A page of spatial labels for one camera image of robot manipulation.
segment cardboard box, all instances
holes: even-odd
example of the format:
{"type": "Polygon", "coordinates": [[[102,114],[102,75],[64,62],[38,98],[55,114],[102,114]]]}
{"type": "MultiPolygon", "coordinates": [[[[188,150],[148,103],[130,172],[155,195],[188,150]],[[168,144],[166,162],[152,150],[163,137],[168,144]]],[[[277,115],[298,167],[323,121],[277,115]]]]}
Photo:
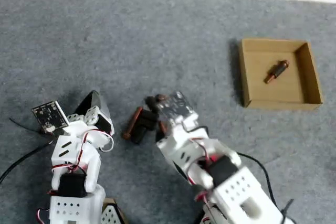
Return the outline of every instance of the cardboard box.
{"type": "Polygon", "coordinates": [[[301,40],[243,39],[239,46],[244,106],[313,110],[323,103],[310,44],[301,40]],[[289,67],[271,83],[264,79],[279,61],[289,67]]]}

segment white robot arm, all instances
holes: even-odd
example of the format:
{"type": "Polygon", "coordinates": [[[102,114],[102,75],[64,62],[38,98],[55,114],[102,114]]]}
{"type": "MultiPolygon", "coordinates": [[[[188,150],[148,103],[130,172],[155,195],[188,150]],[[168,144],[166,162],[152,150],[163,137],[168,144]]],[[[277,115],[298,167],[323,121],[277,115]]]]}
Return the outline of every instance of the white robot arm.
{"type": "Polygon", "coordinates": [[[180,92],[157,104],[165,136],[157,146],[191,185],[200,188],[204,218],[200,224],[293,224],[268,198],[239,155],[210,139],[198,114],[180,92]]]}
{"type": "MultiPolygon", "coordinates": [[[[58,135],[51,157],[50,224],[68,224],[69,221],[77,224],[110,221],[122,224],[119,215],[113,214],[117,211],[113,207],[102,216],[106,194],[97,184],[101,165],[98,150],[108,152],[113,149],[114,128],[100,94],[90,92],[74,114],[67,117],[56,101],[32,111],[45,132],[58,135]]],[[[43,223],[39,212],[37,220],[43,223]]]]}

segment screw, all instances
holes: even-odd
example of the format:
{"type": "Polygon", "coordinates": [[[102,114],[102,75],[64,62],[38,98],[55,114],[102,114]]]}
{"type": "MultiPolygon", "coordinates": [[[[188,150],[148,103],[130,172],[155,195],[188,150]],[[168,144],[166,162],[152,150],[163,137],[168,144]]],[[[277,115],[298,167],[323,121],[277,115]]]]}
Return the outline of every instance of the screw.
{"type": "Polygon", "coordinates": [[[127,129],[122,133],[121,137],[125,140],[129,140],[131,138],[131,132],[133,130],[133,127],[142,111],[142,107],[137,107],[137,110],[135,111],[135,113],[133,114],[127,129]]]}

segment floor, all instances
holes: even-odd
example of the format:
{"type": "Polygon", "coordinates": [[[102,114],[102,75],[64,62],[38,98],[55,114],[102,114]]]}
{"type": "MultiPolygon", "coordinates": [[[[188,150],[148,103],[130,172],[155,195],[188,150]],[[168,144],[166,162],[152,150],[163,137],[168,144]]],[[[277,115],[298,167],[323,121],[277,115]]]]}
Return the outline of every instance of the floor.
{"type": "MultiPolygon", "coordinates": [[[[200,121],[269,170],[280,207],[298,223],[336,219],[336,5],[276,0],[0,0],[0,171],[36,146],[30,108],[58,100],[71,113],[92,89],[108,103],[116,146],[102,153],[99,184],[130,223],[193,223],[201,205],[169,167],[154,133],[139,146],[119,137],[149,94],[181,90],[200,121]],[[247,37],[312,44],[324,104],[313,112],[241,106],[237,42],[247,37]]],[[[0,186],[0,223],[35,223],[48,207],[52,147],[0,186]]],[[[266,189],[262,171],[246,161],[266,189]]]]}

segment copper screw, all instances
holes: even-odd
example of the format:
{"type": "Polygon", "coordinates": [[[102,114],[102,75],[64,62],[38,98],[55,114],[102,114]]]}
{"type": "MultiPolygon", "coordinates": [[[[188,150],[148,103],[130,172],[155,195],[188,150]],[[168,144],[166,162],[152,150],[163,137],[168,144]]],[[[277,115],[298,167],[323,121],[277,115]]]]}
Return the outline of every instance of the copper screw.
{"type": "Polygon", "coordinates": [[[288,67],[289,67],[288,60],[281,61],[265,79],[266,84],[269,84],[273,79],[278,78],[278,76],[281,75],[281,73],[284,72],[285,69],[288,67]]]}
{"type": "Polygon", "coordinates": [[[159,121],[159,128],[160,128],[160,131],[162,131],[164,134],[167,132],[167,128],[166,128],[166,126],[163,124],[162,121],[159,121]]]}
{"type": "Polygon", "coordinates": [[[133,130],[133,127],[142,111],[142,107],[137,107],[137,110],[133,114],[131,120],[129,121],[127,129],[121,134],[121,137],[125,140],[129,140],[131,138],[131,132],[133,130]]]}

